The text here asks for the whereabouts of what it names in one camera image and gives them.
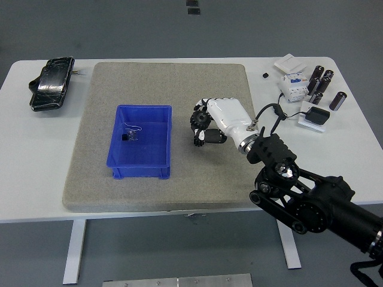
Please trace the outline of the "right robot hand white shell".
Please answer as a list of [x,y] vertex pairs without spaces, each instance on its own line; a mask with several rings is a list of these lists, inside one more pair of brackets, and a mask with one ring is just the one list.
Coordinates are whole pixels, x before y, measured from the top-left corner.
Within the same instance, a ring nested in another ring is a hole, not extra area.
[[235,98],[201,99],[190,118],[193,143],[223,144],[232,138],[238,151],[248,154],[259,136],[257,120],[253,120]]

